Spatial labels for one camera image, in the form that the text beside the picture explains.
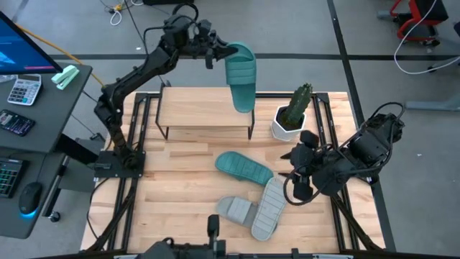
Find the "white cable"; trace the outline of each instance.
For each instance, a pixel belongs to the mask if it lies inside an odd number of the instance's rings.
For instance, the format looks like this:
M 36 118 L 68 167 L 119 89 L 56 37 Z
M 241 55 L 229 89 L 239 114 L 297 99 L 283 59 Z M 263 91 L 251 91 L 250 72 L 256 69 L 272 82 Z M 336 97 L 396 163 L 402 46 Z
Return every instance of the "white cable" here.
M 114 23 L 114 18 L 115 18 L 116 15 L 119 15 L 120 19 L 118 20 L 118 22 Z M 121 15 L 121 12 L 118 12 L 117 10 L 114 10 L 114 14 L 112 14 L 112 18 L 110 18 L 110 25 L 116 26 L 116 25 L 120 24 L 122 19 L 123 19 L 123 16 Z
M 445 68 L 446 66 L 452 65 L 452 64 L 454 64 L 455 62 L 457 62 L 457 61 L 460 60 L 460 57 L 458 57 L 457 59 L 455 59 L 454 61 L 452 61 L 452 62 L 450 62 L 450 63 L 447 63 L 447 64 L 442 65 L 442 66 L 437 67 L 437 68 L 432 68 L 432 69 L 428 69 L 428 70 L 426 70 L 426 71 L 421 71 L 421 72 L 408 72 L 408 71 L 405 71 L 403 68 L 401 68 L 400 64 L 397 62 L 397 58 L 396 58 L 397 52 L 400 50 L 400 48 L 401 48 L 401 46 L 403 45 L 405 39 L 406 39 L 406 38 L 409 36 L 409 34 L 410 34 L 420 23 L 422 23 L 423 20 L 431 13 L 431 10 L 433 10 L 433 8 L 434 8 L 434 6 L 435 6 L 435 4 L 436 4 L 437 1 L 438 1 L 438 0 L 435 0 L 435 1 L 433 2 L 433 5 L 432 5 L 431 8 L 428 10 L 428 12 L 425 14 L 425 16 L 424 16 L 414 27 L 412 27 L 412 29 L 410 29 L 408 33 L 406 33 L 406 35 L 404 36 L 404 38 L 401 40 L 400 45 L 397 46 L 397 49 L 396 49 L 396 51 L 395 51 L 395 54 L 394 54 L 394 57 L 393 57 L 393 58 L 395 59 L 396 65 L 398 66 L 398 68 L 399 68 L 402 72 L 407 73 L 408 75 L 421 75 L 421 74 L 424 74 L 424 73 L 429 73 L 429 72 L 431 72 L 431 71 L 436 71 L 436 70 L 438 70 L 439 68 Z
M 136 4 L 136 3 L 135 3 L 136 1 L 137 1 L 137 0 L 131 0 L 131 4 L 133 4 L 133 5 L 135 5 L 135 6 L 141 6 L 141 5 L 144 4 L 144 1 L 141 1 L 140 4 Z

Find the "slide sandal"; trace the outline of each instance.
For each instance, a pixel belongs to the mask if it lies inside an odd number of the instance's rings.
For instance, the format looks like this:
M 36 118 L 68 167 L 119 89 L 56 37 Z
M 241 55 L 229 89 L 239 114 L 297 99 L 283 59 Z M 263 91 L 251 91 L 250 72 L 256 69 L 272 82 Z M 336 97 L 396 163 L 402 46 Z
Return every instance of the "slide sandal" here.
M 282 182 L 275 177 L 271 178 L 265 186 L 252 224 L 251 233 L 255 239 L 265 241 L 272 236 L 285 205 Z
M 217 213 L 231 222 L 251 227 L 256 217 L 257 205 L 235 196 L 226 196 L 217 203 Z
M 273 177 L 273 172 L 269 168 L 234 151 L 220 154 L 215 165 L 220 171 L 240 181 L 248 180 L 262 186 L 265 186 Z
M 225 58 L 227 84 L 230 85 L 235 110 L 250 112 L 256 103 L 256 56 L 243 42 L 230 42 L 238 52 Z

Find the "potted cactus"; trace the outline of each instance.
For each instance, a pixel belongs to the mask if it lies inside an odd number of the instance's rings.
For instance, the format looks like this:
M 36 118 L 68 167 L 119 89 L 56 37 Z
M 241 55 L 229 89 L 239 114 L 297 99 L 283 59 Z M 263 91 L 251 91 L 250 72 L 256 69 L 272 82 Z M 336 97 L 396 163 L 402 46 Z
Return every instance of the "potted cactus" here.
M 279 106 L 272 122 L 273 137 L 290 141 L 299 134 L 305 124 L 305 109 L 311 100 L 313 87 L 309 83 L 295 90 L 289 106 Z

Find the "blue light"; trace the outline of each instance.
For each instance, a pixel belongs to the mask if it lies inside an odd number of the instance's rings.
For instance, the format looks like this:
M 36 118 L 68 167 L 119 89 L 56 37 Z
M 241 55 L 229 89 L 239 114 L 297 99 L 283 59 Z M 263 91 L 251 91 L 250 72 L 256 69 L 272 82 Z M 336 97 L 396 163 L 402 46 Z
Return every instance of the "blue light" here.
M 24 219 L 33 219 L 35 214 L 37 213 L 37 209 L 38 208 L 36 208 L 33 212 L 30 212 L 29 214 L 21 213 L 21 217 L 24 218 Z

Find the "white pot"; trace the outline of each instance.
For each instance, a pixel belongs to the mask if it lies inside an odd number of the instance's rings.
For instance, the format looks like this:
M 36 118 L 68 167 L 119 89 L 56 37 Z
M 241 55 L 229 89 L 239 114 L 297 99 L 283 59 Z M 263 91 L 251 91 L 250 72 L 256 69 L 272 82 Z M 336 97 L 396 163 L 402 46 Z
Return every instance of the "white pot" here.
M 291 141 L 293 140 L 300 132 L 302 132 L 305 126 L 305 115 L 303 115 L 302 127 L 296 130 L 285 130 L 281 125 L 277 122 L 276 117 L 278 116 L 278 112 L 280 112 L 281 108 L 286 106 L 279 106 L 276 110 L 275 117 L 273 118 L 272 122 L 272 135 L 275 139 L 279 139 L 282 141 Z

